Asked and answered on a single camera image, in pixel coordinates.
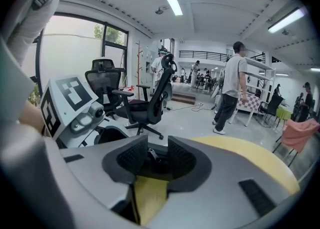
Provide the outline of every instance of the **pink cloth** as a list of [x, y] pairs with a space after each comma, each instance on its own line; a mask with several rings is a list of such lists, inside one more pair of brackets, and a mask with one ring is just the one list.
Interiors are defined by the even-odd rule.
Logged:
[[289, 119], [283, 127], [281, 143], [295, 149], [298, 153], [305, 147], [308, 139], [320, 128], [315, 119], [295, 122]]

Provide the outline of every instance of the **fluorescent light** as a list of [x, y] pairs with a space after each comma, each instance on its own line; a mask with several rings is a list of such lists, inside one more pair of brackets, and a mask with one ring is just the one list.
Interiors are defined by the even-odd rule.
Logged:
[[299, 9], [295, 8], [292, 12], [290, 12], [288, 15], [280, 19], [278, 22], [276, 22], [274, 25], [270, 26], [268, 28], [268, 31], [270, 33], [275, 33], [276, 31], [286, 27], [287, 25], [290, 25], [292, 22], [302, 18], [305, 15], [305, 13]]
[[170, 4], [171, 9], [173, 10], [173, 13], [176, 16], [183, 15], [178, 0], [167, 0], [167, 1]]

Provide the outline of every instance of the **window frame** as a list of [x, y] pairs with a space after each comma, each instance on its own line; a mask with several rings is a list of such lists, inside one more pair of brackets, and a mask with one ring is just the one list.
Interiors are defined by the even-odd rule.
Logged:
[[[125, 31], [115, 25], [112, 25], [106, 21], [101, 21], [98, 19], [94, 19], [91, 17], [87, 17], [84, 15], [78, 15], [78, 14], [73, 14], [73, 13], [66, 13], [66, 12], [55, 12], [54, 16], [61, 16], [61, 17], [69, 17], [69, 18], [75, 18], [75, 19], [81, 19], [81, 20], [86, 20], [86, 21], [90, 21], [90, 22], [94, 22], [100, 25], [103, 25], [103, 36], [101, 38], [101, 57], [105, 57], [106, 56], [106, 46], [110, 46], [110, 47], [114, 47], [114, 48], [118, 48], [118, 49], [122, 49], [125, 50], [124, 52], [124, 61], [123, 61], [123, 67], [124, 67], [124, 77], [127, 77], [127, 54], [128, 54], [128, 37], [129, 37], [129, 32]], [[106, 41], [106, 31], [107, 31], [107, 27], [111, 27], [113, 29], [116, 29], [118, 31], [121, 31], [123, 33], [126, 34], [126, 46], [124, 45], [120, 45], [117, 43], [113, 43], [110, 41]], [[46, 27], [44, 27], [39, 36], [34, 39], [33, 43], [36, 43], [36, 51], [35, 51], [35, 80], [36, 83], [38, 84], [38, 89], [39, 89], [39, 93], [40, 93], [40, 97], [42, 97], [43, 95], [43, 89], [42, 89], [42, 85], [41, 85], [41, 80], [40, 80], [40, 53], [41, 53], [41, 43], [42, 43], [42, 38], [44, 35], [44, 30]]]

